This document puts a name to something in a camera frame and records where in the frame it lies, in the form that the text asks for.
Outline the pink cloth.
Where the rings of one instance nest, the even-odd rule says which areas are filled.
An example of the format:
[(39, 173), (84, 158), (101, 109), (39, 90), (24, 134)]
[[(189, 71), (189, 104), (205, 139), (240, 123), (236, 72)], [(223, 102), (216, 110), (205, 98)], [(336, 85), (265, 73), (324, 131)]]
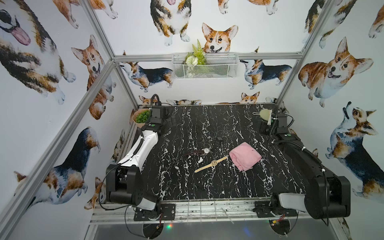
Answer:
[(238, 170), (243, 172), (252, 169), (262, 159), (262, 156), (246, 142), (232, 149), (229, 155)]

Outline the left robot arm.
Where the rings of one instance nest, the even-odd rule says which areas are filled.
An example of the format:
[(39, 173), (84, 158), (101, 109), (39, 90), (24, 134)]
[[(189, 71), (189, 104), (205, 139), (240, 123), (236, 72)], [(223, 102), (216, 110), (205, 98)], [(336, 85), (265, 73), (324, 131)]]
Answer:
[(118, 163), (107, 167), (103, 183), (106, 184), (107, 202), (159, 214), (160, 200), (146, 192), (142, 170), (149, 153), (159, 141), (159, 132), (172, 114), (167, 114), (156, 94), (151, 97), (149, 111), (145, 125), (138, 129), (136, 143)]

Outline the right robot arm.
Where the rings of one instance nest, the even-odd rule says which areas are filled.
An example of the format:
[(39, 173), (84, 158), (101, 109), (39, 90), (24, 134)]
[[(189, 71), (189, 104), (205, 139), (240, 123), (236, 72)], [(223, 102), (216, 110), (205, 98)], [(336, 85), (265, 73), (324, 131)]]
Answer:
[(270, 206), (308, 213), (313, 219), (345, 218), (351, 214), (351, 184), (344, 176), (337, 176), (310, 152), (295, 134), (290, 134), (287, 115), (263, 109), (258, 113), (261, 121), (257, 127), (267, 134), (271, 144), (287, 155), (309, 186), (305, 193), (274, 193)]

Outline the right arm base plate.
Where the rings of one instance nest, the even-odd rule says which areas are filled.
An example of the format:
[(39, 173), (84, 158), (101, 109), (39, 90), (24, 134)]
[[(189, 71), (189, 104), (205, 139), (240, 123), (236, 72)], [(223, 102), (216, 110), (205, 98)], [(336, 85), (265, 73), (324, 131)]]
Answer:
[(298, 215), (296, 210), (274, 207), (270, 201), (255, 201), (253, 212), (259, 218), (296, 217)]

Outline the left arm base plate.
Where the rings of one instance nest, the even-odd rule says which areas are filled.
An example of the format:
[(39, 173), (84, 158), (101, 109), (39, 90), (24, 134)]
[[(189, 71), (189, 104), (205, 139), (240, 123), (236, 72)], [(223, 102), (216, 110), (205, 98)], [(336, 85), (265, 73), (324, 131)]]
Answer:
[(135, 210), (134, 221), (173, 221), (175, 219), (175, 204), (157, 204), (154, 210)]

